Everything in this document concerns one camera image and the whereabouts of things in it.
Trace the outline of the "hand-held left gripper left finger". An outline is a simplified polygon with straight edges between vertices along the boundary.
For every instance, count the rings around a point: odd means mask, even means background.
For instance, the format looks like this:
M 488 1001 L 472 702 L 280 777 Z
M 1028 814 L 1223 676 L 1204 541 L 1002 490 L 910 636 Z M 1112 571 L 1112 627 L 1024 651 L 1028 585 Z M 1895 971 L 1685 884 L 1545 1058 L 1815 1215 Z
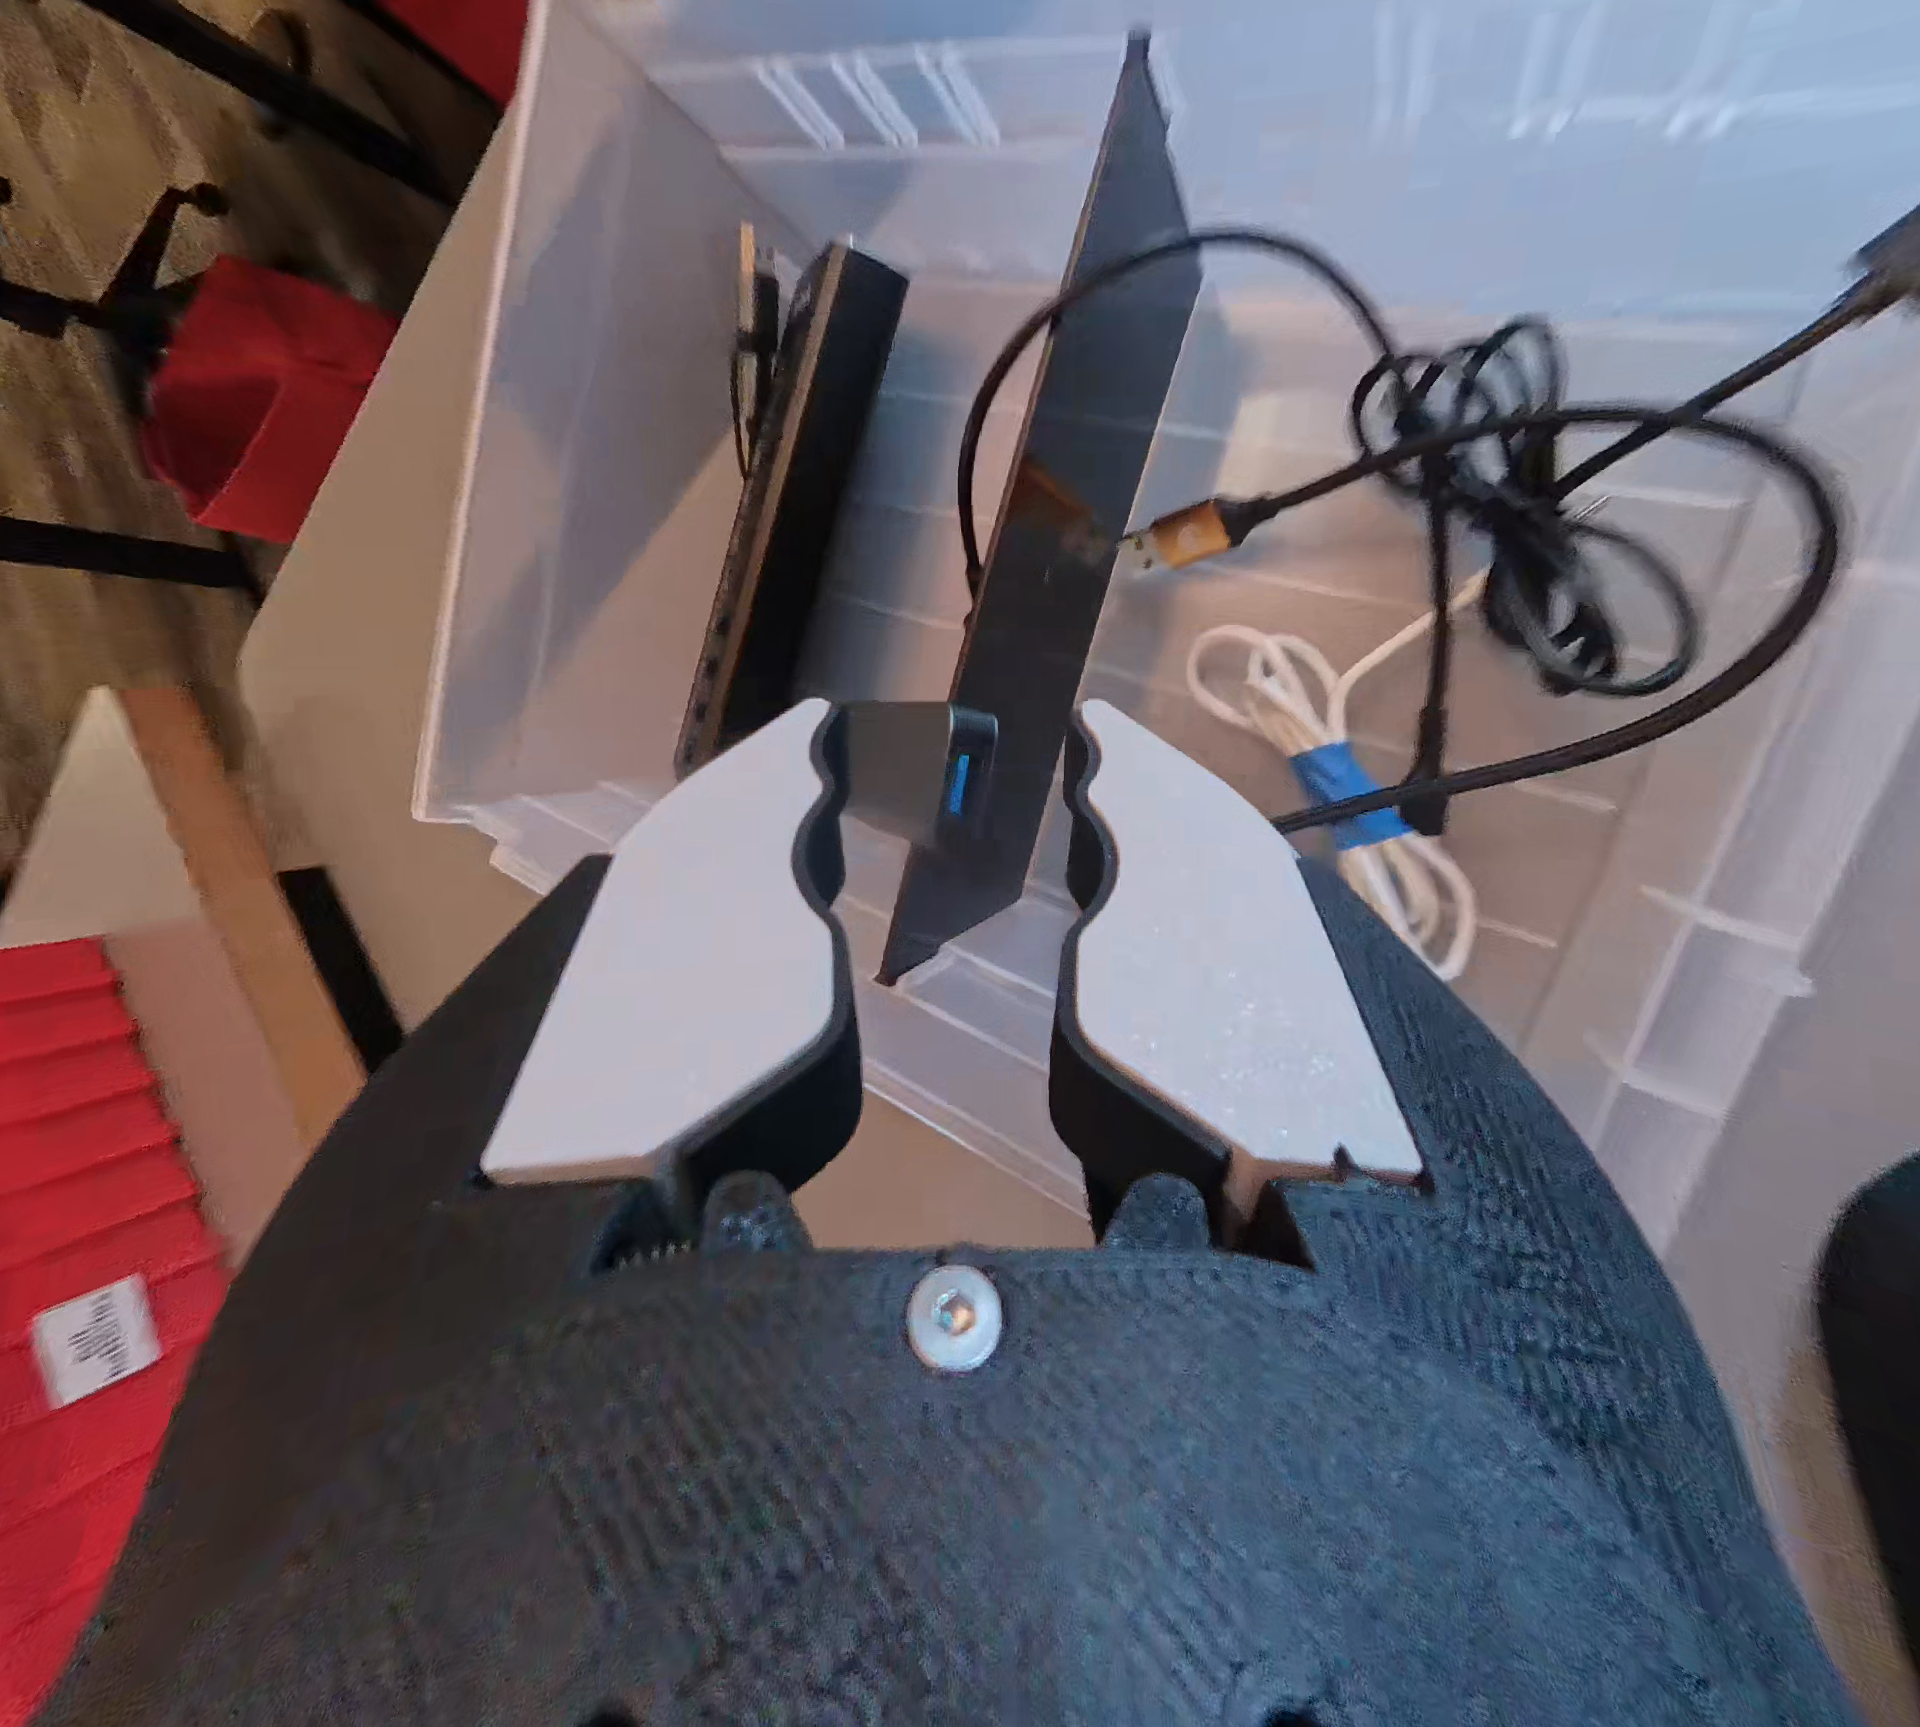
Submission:
M 788 702 L 616 846 L 477 1152 L 491 1187 L 656 1172 L 833 1031 L 849 935 L 803 893 L 803 829 L 842 846 L 827 734 L 827 698 Z

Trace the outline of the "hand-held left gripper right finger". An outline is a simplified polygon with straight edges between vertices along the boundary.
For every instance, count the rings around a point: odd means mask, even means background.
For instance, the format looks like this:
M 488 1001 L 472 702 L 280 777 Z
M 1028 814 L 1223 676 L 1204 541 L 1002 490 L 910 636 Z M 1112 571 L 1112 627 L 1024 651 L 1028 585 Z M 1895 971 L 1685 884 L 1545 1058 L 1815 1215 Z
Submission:
M 1066 747 L 1054 1127 L 1094 1187 L 1418 1187 L 1418 1143 L 1286 829 L 1084 698 Z

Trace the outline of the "small grey usb hub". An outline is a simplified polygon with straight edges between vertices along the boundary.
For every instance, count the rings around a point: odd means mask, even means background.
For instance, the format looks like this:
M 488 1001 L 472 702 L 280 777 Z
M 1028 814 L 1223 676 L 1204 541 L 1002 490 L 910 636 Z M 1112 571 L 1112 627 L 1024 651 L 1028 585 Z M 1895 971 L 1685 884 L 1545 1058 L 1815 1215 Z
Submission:
M 842 702 L 833 715 L 842 814 L 934 853 L 989 829 L 994 715 L 981 702 Z

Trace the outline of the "black braided cable orange plug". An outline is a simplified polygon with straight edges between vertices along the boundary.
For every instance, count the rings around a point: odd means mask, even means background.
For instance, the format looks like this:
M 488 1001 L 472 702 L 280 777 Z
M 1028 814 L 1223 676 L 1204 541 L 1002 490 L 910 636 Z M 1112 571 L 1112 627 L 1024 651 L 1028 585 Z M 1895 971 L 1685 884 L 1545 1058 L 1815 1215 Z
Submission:
M 1178 517 L 1154 517 L 1151 532 L 1138 532 L 1138 560 L 1140 563 L 1204 563 L 1230 560 L 1233 541 L 1251 541 L 1266 520 L 1325 499 L 1354 480 L 1382 480 L 1394 465 L 1448 465 L 1461 446 L 1481 437 L 1545 437 L 1545 431 L 1605 431 L 1623 425 L 1614 446 L 1605 446 L 1598 459 L 1564 465 L 1545 499 L 1583 492 L 1591 480 L 1605 480 L 1610 465 L 1638 459 L 1656 437 L 1714 437 L 1737 446 L 1747 459 L 1764 459 L 1784 490 L 1803 490 L 1808 520 L 1815 520 L 1815 548 L 1808 548 L 1808 591 L 1823 601 L 1844 560 L 1844 517 L 1837 517 L 1837 490 L 1815 459 L 1803 459 L 1784 437 L 1764 437 L 1747 425 L 1724 425 L 1724 405 L 1747 392 L 1755 382 L 1784 371 L 1796 360 L 1808 360 L 1815 346 L 1885 316 L 1895 302 L 1910 302 L 1920 280 L 1920 211 L 1895 218 L 1885 235 L 1871 235 L 1855 248 L 1855 280 L 1815 316 L 1803 322 L 1784 346 L 1755 354 L 1747 369 L 1724 371 L 1714 388 L 1685 392 L 1679 411 L 1481 411 L 1465 425 L 1414 425 L 1404 446 L 1354 446 L 1354 459 L 1325 480 L 1307 480 L 1289 492 L 1204 492 Z

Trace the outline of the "black multi-port usb hub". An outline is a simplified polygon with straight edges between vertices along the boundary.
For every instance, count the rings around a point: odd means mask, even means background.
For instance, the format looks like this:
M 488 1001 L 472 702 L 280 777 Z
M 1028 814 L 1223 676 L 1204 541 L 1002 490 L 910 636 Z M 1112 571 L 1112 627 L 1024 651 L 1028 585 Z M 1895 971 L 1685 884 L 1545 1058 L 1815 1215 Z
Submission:
M 849 238 L 821 248 L 796 274 L 667 753 L 680 777 L 796 702 L 815 610 L 895 354 L 902 286 L 886 260 Z

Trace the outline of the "clear plastic storage bin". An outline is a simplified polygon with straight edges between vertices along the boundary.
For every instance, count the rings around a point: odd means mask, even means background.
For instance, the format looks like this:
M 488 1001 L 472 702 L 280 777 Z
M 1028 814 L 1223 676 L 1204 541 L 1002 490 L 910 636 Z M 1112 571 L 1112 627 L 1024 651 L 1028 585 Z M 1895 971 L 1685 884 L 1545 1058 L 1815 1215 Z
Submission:
M 955 449 L 981 369 L 1059 286 L 1124 48 L 1151 33 L 1191 224 L 1325 248 L 1404 332 L 1552 316 L 1576 405 L 1685 405 L 1808 322 L 1910 203 L 1910 0 L 536 0 L 508 235 L 465 425 L 413 817 L 550 888 L 667 796 L 737 532 L 737 224 L 849 238 L 910 297 L 842 499 L 803 676 L 949 698 L 967 642 Z M 1204 254 L 1130 520 L 1354 459 L 1370 340 L 1266 254 Z M 1465 1001 L 1526 1050 L 1669 1253 L 1742 1070 L 1910 734 L 1910 322 L 1747 388 L 1844 480 L 1860 571 L 1747 698 L 1633 761 L 1452 807 L 1481 888 Z M 1112 571 L 1079 698 L 1266 817 L 1286 753 L 1187 692 L 1204 627 L 1391 642 L 1418 499 L 1354 480 L 1233 560 Z M 1054 784 L 1024 893 L 877 980 L 902 846 L 849 839 L 869 1096 L 1072 1200 L 1043 1119 L 1066 935 Z

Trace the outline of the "thin flat metal panel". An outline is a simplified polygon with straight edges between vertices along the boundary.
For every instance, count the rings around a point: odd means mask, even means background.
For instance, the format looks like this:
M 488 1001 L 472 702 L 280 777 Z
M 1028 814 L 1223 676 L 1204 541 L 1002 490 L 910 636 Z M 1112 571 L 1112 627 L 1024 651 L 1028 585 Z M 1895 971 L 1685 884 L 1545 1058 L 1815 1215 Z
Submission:
M 967 846 L 910 846 L 877 969 L 885 987 L 1024 893 L 1094 620 L 1111 610 L 1112 541 L 1199 302 L 1191 248 L 1112 280 L 1094 274 L 1187 235 L 1151 33 L 1130 33 L 1066 254 L 1066 286 L 1079 286 L 1079 302 L 1066 302 L 1039 346 L 1039 388 L 1024 405 L 1017 465 L 994 499 L 955 670 L 955 702 L 994 721 L 989 814 Z

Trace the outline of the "red ribbed crate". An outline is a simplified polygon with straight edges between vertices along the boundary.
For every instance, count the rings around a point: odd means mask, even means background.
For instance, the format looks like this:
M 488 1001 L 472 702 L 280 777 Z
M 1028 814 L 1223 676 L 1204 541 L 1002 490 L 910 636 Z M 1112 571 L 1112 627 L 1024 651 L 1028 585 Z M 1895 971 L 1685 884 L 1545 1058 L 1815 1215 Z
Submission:
M 36 1717 L 98 1613 L 221 1307 L 103 947 L 0 949 L 0 1717 Z

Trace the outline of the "black rounded object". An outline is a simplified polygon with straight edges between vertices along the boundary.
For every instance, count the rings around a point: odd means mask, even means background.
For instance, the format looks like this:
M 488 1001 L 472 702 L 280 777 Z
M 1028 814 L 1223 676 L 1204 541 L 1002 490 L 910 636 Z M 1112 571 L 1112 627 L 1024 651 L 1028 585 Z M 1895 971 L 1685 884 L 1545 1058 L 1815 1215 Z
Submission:
M 1885 1590 L 1920 1655 L 1920 1153 L 1885 1166 L 1837 1215 L 1815 1330 Z

